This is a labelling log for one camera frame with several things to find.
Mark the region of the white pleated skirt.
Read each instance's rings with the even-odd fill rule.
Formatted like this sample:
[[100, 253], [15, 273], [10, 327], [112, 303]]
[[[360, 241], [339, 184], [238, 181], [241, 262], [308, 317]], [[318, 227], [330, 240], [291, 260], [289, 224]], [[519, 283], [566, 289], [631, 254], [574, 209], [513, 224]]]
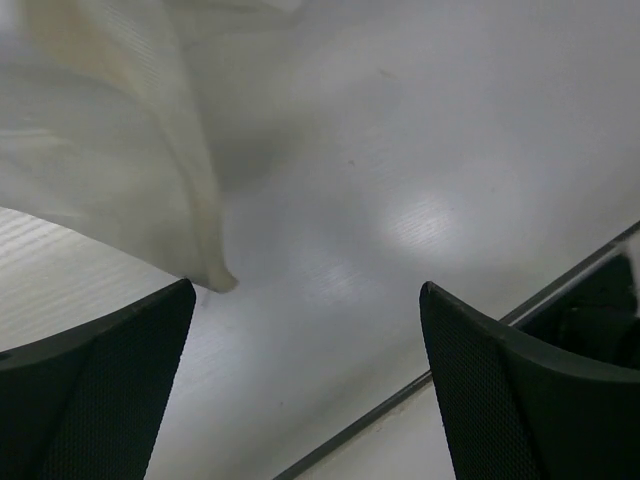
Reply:
[[1, 203], [218, 293], [213, 155], [186, 52], [297, 1], [5, 1]]

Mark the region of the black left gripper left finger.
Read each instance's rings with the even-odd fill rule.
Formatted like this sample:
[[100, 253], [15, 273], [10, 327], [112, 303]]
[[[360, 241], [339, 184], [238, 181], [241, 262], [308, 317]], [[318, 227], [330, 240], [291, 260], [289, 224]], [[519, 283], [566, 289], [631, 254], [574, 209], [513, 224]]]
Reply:
[[2, 352], [2, 478], [144, 478], [195, 304], [180, 280]]

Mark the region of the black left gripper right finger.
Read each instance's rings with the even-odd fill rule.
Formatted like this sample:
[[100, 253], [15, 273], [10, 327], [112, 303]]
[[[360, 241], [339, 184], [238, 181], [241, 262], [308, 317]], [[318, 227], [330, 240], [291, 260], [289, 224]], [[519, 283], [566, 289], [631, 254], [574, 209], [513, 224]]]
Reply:
[[638, 478], [638, 370], [503, 325], [432, 282], [420, 316], [456, 478]]

